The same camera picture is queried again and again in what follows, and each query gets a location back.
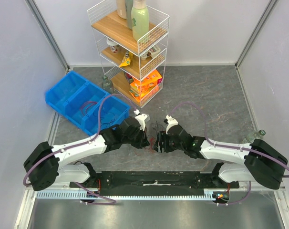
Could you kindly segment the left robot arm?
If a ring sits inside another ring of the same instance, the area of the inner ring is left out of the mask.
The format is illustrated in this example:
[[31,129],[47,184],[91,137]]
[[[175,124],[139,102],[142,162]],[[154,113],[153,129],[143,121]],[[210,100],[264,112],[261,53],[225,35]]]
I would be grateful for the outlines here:
[[75,165],[73,162],[119,149],[124,144],[138,149],[147,147],[148,119],[149,116],[145,114],[128,117],[119,125],[106,128],[98,135],[64,145],[39,143],[23,164],[26,170],[24,185],[31,186],[35,191],[71,182],[93,187],[97,180],[94,169],[89,164]]

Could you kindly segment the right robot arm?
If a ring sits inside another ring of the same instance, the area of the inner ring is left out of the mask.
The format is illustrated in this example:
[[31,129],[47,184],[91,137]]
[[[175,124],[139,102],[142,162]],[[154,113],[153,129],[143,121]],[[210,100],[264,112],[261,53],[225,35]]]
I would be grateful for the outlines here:
[[236,181],[256,181],[277,190],[284,177],[287,159],[264,140],[251,144],[209,143],[204,137],[191,136],[184,129],[160,131],[153,149],[159,153],[181,150],[191,158],[217,159],[224,164],[210,176],[214,187],[223,187]]

